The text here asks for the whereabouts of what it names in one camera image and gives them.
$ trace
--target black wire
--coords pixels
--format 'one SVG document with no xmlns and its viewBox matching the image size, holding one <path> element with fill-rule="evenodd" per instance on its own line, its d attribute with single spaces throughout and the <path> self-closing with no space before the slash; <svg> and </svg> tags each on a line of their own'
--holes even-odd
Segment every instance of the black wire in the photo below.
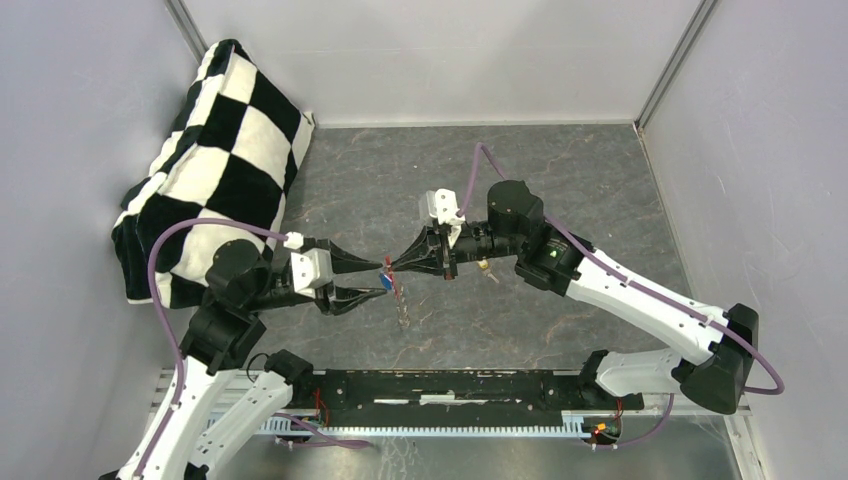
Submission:
<svg viewBox="0 0 848 480">
<path fill-rule="evenodd" d="M 250 358 L 250 360 L 247 361 L 247 365 L 244 366 L 244 373 L 247 374 L 247 379 L 250 380 L 251 382 L 255 382 L 256 380 L 250 378 L 250 366 L 253 365 L 253 362 L 255 362 L 257 358 L 259 358 L 263 355 L 265 355 L 266 360 L 271 358 L 271 355 L 268 355 L 267 353 L 264 353 L 264 352 L 263 353 L 257 353 L 256 355 L 252 356 Z"/>
</svg>

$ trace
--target wall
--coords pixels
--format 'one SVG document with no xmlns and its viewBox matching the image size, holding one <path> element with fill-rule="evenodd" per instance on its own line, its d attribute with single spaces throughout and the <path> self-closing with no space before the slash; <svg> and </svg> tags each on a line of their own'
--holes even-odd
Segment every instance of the wall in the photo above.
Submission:
<svg viewBox="0 0 848 480">
<path fill-rule="evenodd" d="M 109 231 L 196 63 L 157 1 L 6 0 L 0 43 L 0 478 L 97 478 L 168 362 Z"/>
<path fill-rule="evenodd" d="M 187 0 L 323 126 L 624 122 L 697 0 Z"/>
<path fill-rule="evenodd" d="M 696 292 L 761 312 L 787 385 L 751 398 L 776 479 L 848 476 L 846 19 L 845 2 L 721 2 L 646 131 Z"/>
</svg>

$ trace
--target cable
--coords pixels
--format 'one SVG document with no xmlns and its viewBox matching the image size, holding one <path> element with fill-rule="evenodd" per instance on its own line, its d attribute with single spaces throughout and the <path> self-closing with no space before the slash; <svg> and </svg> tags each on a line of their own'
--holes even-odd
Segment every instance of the cable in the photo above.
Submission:
<svg viewBox="0 0 848 480">
<path fill-rule="evenodd" d="M 144 472 L 144 467 L 147 466 L 147 461 L 150 460 L 153 450 L 162 438 L 162 434 L 165 433 L 165 428 L 171 421 L 174 411 L 176 411 L 180 406 L 180 397 L 182 396 L 185 388 L 185 362 L 183 361 L 183 354 L 180 352 L 180 345 L 177 341 L 177 337 L 174 335 L 174 330 L 171 328 L 171 324 L 168 322 L 168 316 L 165 314 L 165 307 L 162 305 L 162 298 L 159 296 L 159 288 L 156 285 L 156 259 L 159 257 L 159 250 L 162 249 L 162 245 L 171 238 L 172 235 L 180 230 L 191 228 L 195 225 L 222 225 L 225 227 L 246 230 L 256 235 L 274 238 L 281 242 L 285 242 L 288 239 L 288 237 L 283 233 L 272 232 L 255 225 L 236 222 L 235 220 L 225 218 L 191 218 L 171 225 L 167 230 L 162 232 L 162 235 L 159 235 L 159 238 L 157 238 L 156 242 L 153 243 L 153 247 L 150 249 L 150 256 L 147 259 L 147 286 L 150 289 L 150 299 L 153 301 L 153 308 L 156 310 L 156 316 L 159 318 L 159 323 L 162 325 L 162 329 L 165 330 L 165 336 L 168 337 L 168 344 L 171 348 L 171 353 L 174 356 L 177 378 L 174 397 L 171 399 L 171 408 L 165 411 L 165 414 L 162 416 L 162 420 L 159 422 L 159 425 L 156 426 L 156 430 L 154 430 L 153 435 L 150 437 L 150 443 L 147 444 L 147 447 L 144 449 L 144 452 L 139 458 L 138 465 L 136 465 L 135 470 L 133 471 L 133 477 L 141 478 L 142 473 Z"/>
<path fill-rule="evenodd" d="M 660 421 L 657 422 L 657 424 L 654 425 L 653 428 L 648 430 L 647 433 L 645 433 L 644 435 L 641 435 L 639 437 L 636 437 L 632 440 L 628 440 L 626 442 L 621 442 L 621 443 L 615 443 L 613 445 L 594 444 L 594 445 L 592 445 L 592 450 L 617 450 L 621 447 L 629 447 L 629 446 L 633 446 L 633 445 L 636 445 L 638 443 L 644 442 L 645 440 L 647 440 L 647 439 L 653 437 L 654 435 L 660 433 L 660 431 L 663 428 L 665 428 L 666 422 L 668 422 L 669 417 L 671 417 L 671 410 L 672 410 L 673 406 L 674 406 L 674 394 L 672 393 L 668 396 L 668 406 L 665 407 L 665 412 L 663 412 L 662 417 L 660 417 Z"/>
<path fill-rule="evenodd" d="M 363 448 L 368 448 L 371 446 L 371 442 L 365 440 L 339 440 L 321 433 L 314 425 L 309 422 L 304 422 L 303 420 L 289 415 L 287 413 L 275 413 L 275 417 L 282 417 L 288 419 L 288 421 L 304 428 L 305 430 L 311 432 L 316 437 L 324 440 L 323 442 L 316 443 L 291 443 L 289 442 L 290 448 L 320 448 L 320 447 L 342 447 L 348 448 L 351 450 L 361 450 Z"/>
<path fill-rule="evenodd" d="M 489 149 L 486 147 L 486 145 L 484 145 L 483 142 L 478 142 L 477 145 L 474 147 L 474 163 L 471 166 L 471 178 L 469 178 L 469 180 L 468 180 L 468 190 L 465 192 L 465 200 L 462 202 L 462 208 L 457 212 L 457 216 L 462 216 L 463 214 L 465 214 L 465 210 L 468 208 L 468 204 L 471 202 L 471 192 L 474 190 L 474 184 L 477 182 L 477 170 L 479 169 L 480 153 L 481 152 L 486 154 L 486 157 L 488 157 L 489 162 L 492 164 L 492 167 L 495 169 L 496 172 L 498 172 L 498 174 L 501 176 L 501 178 L 504 179 L 504 180 L 507 180 L 507 176 L 504 174 L 503 169 L 501 168 L 500 164 L 498 164 L 497 161 L 495 161 L 494 157 L 492 156 L 492 153 L 489 151 Z M 580 253 L 582 253 L 584 257 L 589 259 L 589 261 L 591 261 L 592 263 L 597 265 L 601 270 L 606 272 L 608 275 L 614 277 L 616 280 L 624 283 L 625 285 L 629 285 L 629 286 L 635 288 L 636 290 L 644 293 L 645 295 L 648 295 L 649 297 L 651 297 L 655 300 L 658 300 L 658 301 L 660 301 L 660 302 L 662 302 L 662 303 L 664 303 L 664 304 L 666 304 L 666 305 L 668 305 L 668 306 L 670 306 L 670 307 L 672 307 L 672 308 L 674 308 L 674 309 L 676 309 L 680 312 L 683 312 L 687 315 L 694 317 L 695 319 L 697 319 L 698 321 L 700 321 L 704 325 L 709 325 L 710 327 L 718 330 L 722 334 L 730 337 L 731 340 L 733 340 L 734 342 L 739 344 L 739 346 L 741 346 L 743 349 L 745 349 L 746 352 L 751 354 L 751 356 L 754 357 L 754 359 L 756 359 L 757 362 L 759 362 L 759 364 L 762 365 L 763 368 L 766 370 L 766 372 L 768 372 L 768 374 L 771 376 L 772 380 L 774 381 L 775 387 L 774 388 L 744 387 L 745 392 L 755 393 L 755 394 L 760 394 L 760 395 L 780 395 L 786 389 L 786 387 L 783 383 L 783 379 L 780 378 L 780 375 L 777 373 L 777 370 L 775 370 L 775 368 L 771 365 L 771 363 L 769 363 L 769 361 L 766 360 L 766 358 L 765 358 L 765 356 L 763 356 L 763 354 L 761 354 L 759 351 L 757 351 L 757 349 L 754 348 L 753 345 L 751 345 L 747 340 L 742 338 L 739 334 L 737 334 L 733 330 L 730 330 L 729 328 L 725 327 L 724 325 L 710 321 L 710 319 L 707 318 L 706 315 L 704 315 L 703 313 L 701 313 L 701 312 L 699 312 L 699 311 L 697 311 L 693 308 L 689 308 L 689 306 L 687 306 L 687 305 L 683 305 L 682 303 L 677 302 L 677 301 L 663 295 L 662 293 L 654 291 L 651 288 L 649 288 L 645 285 L 642 285 L 639 282 L 630 281 L 630 279 L 627 278 L 626 275 L 619 272 L 615 268 L 607 265 L 601 259 L 599 259 L 594 254 L 592 254 L 592 252 L 590 252 L 589 249 L 587 249 L 581 242 L 579 242 L 577 240 L 577 238 L 574 237 L 574 235 L 571 234 L 571 232 L 568 230 L 568 228 L 566 228 L 565 225 L 562 224 L 562 222 L 560 222 L 559 220 L 557 220 L 553 216 L 548 215 L 547 213 L 545 214 L 545 220 L 547 220 L 548 223 L 550 223 L 563 236 L 565 236 L 565 238 L 569 241 L 569 243 L 571 243 L 575 248 L 577 248 L 577 250 L 579 250 Z"/>
<path fill-rule="evenodd" d="M 254 362 L 254 361 L 256 361 L 256 359 L 257 359 L 257 358 L 259 358 L 259 357 L 261 357 L 261 356 L 263 356 L 263 355 L 265 356 L 265 360 L 266 360 L 266 361 L 267 361 L 269 358 L 271 358 L 271 355 L 268 355 L 268 354 L 267 354 L 267 353 L 265 353 L 265 352 L 257 353 L 256 355 L 254 355 L 253 357 L 251 357 L 251 358 L 250 358 L 250 360 L 248 360 L 248 361 L 247 361 L 247 365 L 245 365 L 245 366 L 244 366 L 244 373 L 247 375 L 247 379 L 248 379 L 248 380 L 250 380 L 250 381 L 251 381 L 251 383 L 255 383 L 255 382 L 256 382 L 256 380 L 254 380 L 254 379 L 250 378 L 250 366 L 251 366 L 251 365 L 253 365 L 253 362 Z"/>
</svg>

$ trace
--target metal frame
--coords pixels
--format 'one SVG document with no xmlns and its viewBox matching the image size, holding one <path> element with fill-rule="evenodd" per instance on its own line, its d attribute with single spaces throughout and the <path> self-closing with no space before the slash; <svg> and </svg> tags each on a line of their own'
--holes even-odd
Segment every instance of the metal frame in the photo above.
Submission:
<svg viewBox="0 0 848 480">
<path fill-rule="evenodd" d="M 634 122 L 637 130 L 645 128 L 651 120 L 651 117 L 657 110 L 657 106 L 660 104 L 660 101 L 662 101 L 666 91 L 668 91 L 668 87 L 671 85 L 674 77 L 677 76 L 680 66 L 689 55 L 692 45 L 701 34 L 707 20 L 709 20 L 712 15 L 716 4 L 718 4 L 718 0 L 701 0 L 701 3 L 698 4 L 698 8 L 695 9 L 695 14 L 692 15 L 692 19 L 689 20 L 689 24 L 683 31 L 683 36 L 680 37 L 680 40 L 677 42 L 677 46 L 674 47 L 674 52 L 672 52 L 671 58 L 668 59 L 668 63 L 666 63 L 663 72 L 660 74 L 657 84 L 654 85 L 654 89 L 648 96 L 645 106 L 642 107 L 642 111 L 639 113 L 639 116 Z"/>
<path fill-rule="evenodd" d="M 183 0 L 165 0 L 165 7 L 171 13 L 171 17 L 174 18 L 174 23 L 177 24 L 177 29 L 183 34 L 192 55 L 197 59 L 197 63 L 200 63 L 203 54 L 209 49 L 209 45 L 203 40 L 203 36 L 197 29 L 194 19 L 191 18 L 191 13 L 189 13 L 185 2 Z"/>
</svg>

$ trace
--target checkered pillow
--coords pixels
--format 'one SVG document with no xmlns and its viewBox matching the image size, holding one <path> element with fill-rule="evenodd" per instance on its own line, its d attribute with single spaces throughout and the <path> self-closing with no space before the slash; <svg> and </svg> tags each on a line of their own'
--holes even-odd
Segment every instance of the checkered pillow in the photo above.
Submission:
<svg viewBox="0 0 848 480">
<path fill-rule="evenodd" d="M 148 177 L 121 202 L 112 241 L 130 303 L 150 301 L 148 254 L 179 221 L 229 218 L 278 231 L 313 128 L 311 116 L 256 69 L 238 42 L 213 45 Z M 163 304 L 199 305 L 214 252 L 238 238 L 270 261 L 274 239 L 237 229 L 197 225 L 172 236 L 156 262 Z"/>
</svg>

